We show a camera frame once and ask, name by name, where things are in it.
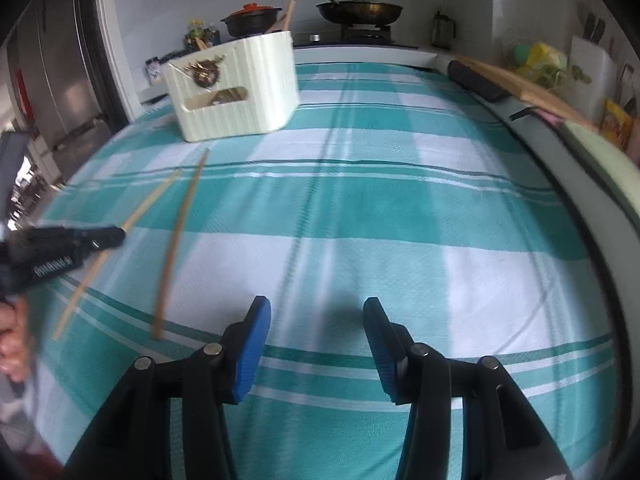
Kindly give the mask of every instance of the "frying pan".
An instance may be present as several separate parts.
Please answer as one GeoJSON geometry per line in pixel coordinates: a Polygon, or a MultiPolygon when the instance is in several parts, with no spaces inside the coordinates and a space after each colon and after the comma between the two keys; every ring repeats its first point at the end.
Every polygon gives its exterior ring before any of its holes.
{"type": "Polygon", "coordinates": [[[373,0],[329,0],[319,4],[320,14],[326,20],[341,25],[388,25],[400,17],[402,7],[373,0]]]}

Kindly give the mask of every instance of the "pot with orange lid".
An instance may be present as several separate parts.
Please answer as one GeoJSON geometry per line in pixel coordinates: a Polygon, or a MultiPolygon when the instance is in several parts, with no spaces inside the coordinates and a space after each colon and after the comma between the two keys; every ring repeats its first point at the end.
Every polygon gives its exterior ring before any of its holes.
{"type": "Polygon", "coordinates": [[[246,38],[255,34],[263,34],[278,19],[279,7],[246,4],[242,10],[231,13],[222,20],[226,24],[229,35],[234,38],[246,38]]]}

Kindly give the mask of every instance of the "tablecloth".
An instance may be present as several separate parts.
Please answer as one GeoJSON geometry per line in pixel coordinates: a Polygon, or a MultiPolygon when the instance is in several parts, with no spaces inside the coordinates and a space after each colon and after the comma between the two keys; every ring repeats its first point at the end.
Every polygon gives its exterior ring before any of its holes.
{"type": "MultiPolygon", "coordinates": [[[[589,478],[614,417],[612,337],[586,248],[543,172],[445,76],[373,63],[297,72],[301,103],[282,130],[191,144],[161,107],[110,140],[47,211],[44,223],[121,224],[183,169],[59,342],[50,335],[88,265],[29,294],[33,416],[53,451],[68,458],[137,355],[184,357],[264,295],[273,317],[254,386],[225,408],[240,478],[391,479],[408,411],[383,393],[362,328],[363,302],[377,296],[392,321],[448,357],[497,355],[589,478]],[[205,148],[164,339],[154,341],[164,253],[205,148]]],[[[462,453],[459,400],[453,408],[451,479],[462,453]]]]}

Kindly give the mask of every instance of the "white plastic container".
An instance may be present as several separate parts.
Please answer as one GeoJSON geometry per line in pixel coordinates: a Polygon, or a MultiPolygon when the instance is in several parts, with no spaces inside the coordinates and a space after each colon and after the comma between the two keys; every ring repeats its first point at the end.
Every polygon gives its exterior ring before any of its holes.
{"type": "Polygon", "coordinates": [[[604,100],[616,91],[616,64],[609,54],[591,41],[574,36],[569,55],[569,77],[562,98],[582,116],[600,124],[604,100]]]}
{"type": "Polygon", "coordinates": [[[169,61],[164,67],[182,135],[189,142],[265,134],[289,121],[300,102],[291,34],[274,32],[223,43],[169,61]],[[210,88],[198,86],[187,67],[220,59],[210,88]],[[210,104],[218,91],[234,89],[241,100],[210,104]]]}

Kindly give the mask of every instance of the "stove burner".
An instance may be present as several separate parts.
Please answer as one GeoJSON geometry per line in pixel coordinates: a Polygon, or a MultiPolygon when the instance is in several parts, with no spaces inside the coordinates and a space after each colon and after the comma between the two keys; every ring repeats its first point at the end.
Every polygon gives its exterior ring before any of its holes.
{"type": "Polygon", "coordinates": [[[351,41],[372,43],[372,44],[392,44],[391,27],[388,25],[341,25],[340,40],[345,43],[351,41]]]}

